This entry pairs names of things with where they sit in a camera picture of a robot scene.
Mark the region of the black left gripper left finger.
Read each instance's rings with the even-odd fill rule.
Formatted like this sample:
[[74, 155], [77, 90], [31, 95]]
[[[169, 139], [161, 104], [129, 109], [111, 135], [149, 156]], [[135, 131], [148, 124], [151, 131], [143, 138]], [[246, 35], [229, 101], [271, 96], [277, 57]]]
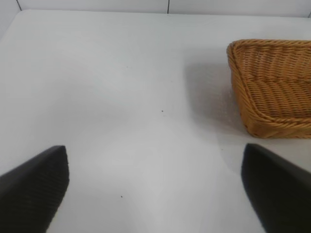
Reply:
[[65, 146], [53, 146], [0, 177], [0, 231], [45, 233], [69, 185]]

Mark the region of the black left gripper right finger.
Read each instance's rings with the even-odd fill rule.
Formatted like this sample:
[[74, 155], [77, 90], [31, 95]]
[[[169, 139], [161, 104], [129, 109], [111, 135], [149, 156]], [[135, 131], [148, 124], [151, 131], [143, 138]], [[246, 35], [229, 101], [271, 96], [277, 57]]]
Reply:
[[258, 144], [243, 152], [244, 190], [267, 233], [311, 231], [311, 174]]

